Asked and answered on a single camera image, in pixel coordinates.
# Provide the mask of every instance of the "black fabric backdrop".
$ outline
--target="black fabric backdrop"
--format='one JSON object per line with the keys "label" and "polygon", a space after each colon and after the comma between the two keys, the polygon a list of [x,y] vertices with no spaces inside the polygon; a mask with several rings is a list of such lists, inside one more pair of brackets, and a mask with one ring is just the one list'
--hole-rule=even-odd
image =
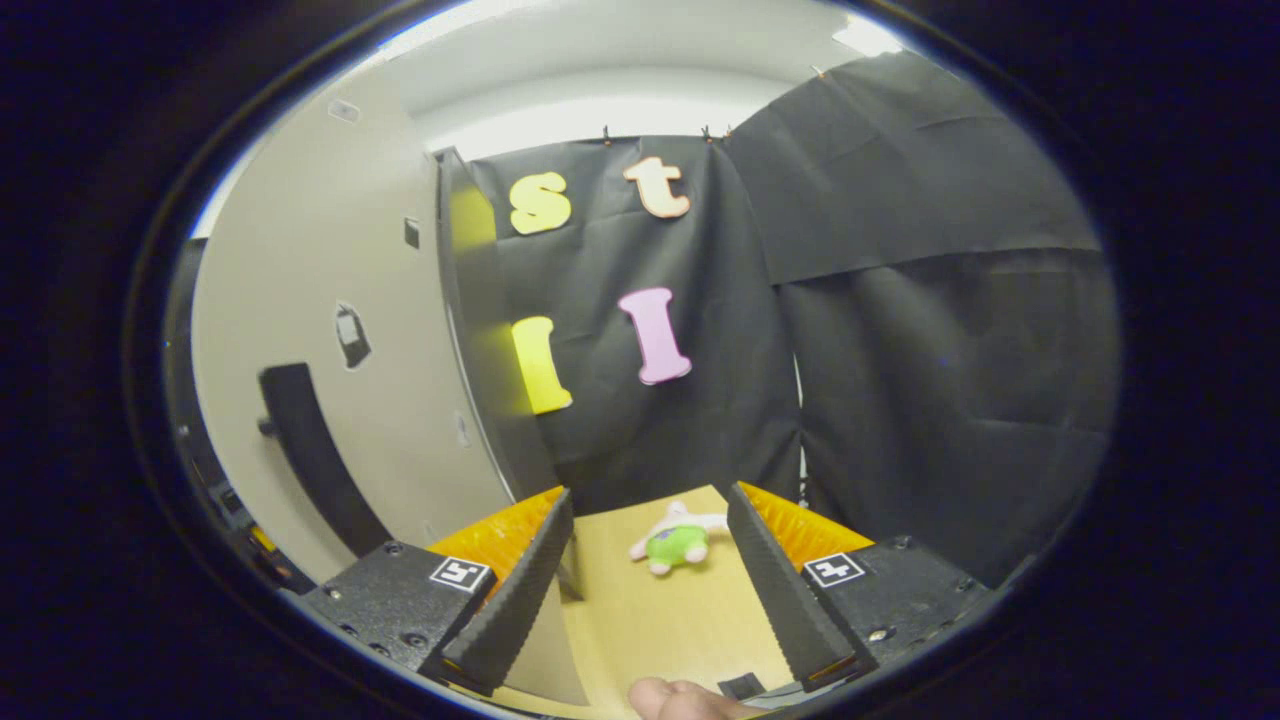
{"label": "black fabric backdrop", "polygon": [[797,359],[813,507],[1001,582],[1088,486],[1117,391],[1112,283],[1069,186],[910,53],[796,87],[726,151]]}
{"label": "black fabric backdrop", "polygon": [[[681,169],[691,208],[657,218],[622,172],[659,156]],[[470,163],[498,220],[511,320],[547,315],[552,355],[573,404],[538,416],[580,515],[704,484],[758,483],[795,497],[799,404],[782,313],[765,279],[746,191],[718,145],[690,137],[570,142]],[[556,172],[572,217],[521,236],[508,192]],[[640,382],[626,293],[671,288],[671,324],[692,370]]]}
{"label": "black fabric backdrop", "polygon": [[[654,218],[622,178],[650,155],[682,169],[687,215]],[[1119,333],[1096,233],[1030,136],[919,56],[828,70],[713,143],[470,167],[498,215],[511,320],[556,323],[573,405],[539,425],[580,514],[733,480],[799,500],[803,442],[815,510],[998,584],[1101,460]],[[550,170],[573,215],[520,236],[507,192]],[[652,286],[673,291],[694,363],[657,387],[616,307]]]}

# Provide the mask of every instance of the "wooden floor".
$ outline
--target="wooden floor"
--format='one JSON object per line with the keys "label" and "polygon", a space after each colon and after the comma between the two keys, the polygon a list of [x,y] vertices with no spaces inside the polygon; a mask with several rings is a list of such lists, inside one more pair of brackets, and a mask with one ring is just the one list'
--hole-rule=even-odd
{"label": "wooden floor", "polygon": [[791,682],[728,533],[712,533],[704,562],[675,568],[663,578],[650,574],[644,561],[627,557],[627,548],[676,498],[694,514],[726,511],[719,493],[704,486],[575,520],[582,600],[563,598],[561,610],[588,705],[511,688],[497,691],[494,702],[564,717],[616,720],[636,716],[626,693],[648,675],[692,680],[713,691],[718,682],[746,673],[755,673],[765,689]]}

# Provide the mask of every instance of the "white plush toy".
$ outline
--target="white plush toy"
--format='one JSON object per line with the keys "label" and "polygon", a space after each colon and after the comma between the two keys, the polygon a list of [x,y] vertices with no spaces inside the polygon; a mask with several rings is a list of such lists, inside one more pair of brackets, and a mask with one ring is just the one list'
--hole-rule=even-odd
{"label": "white plush toy", "polygon": [[692,515],[684,502],[672,501],[667,515],[631,546],[631,560],[648,556],[654,575],[666,575],[682,562],[701,562],[707,559],[708,533],[716,528],[728,530],[724,515]]}

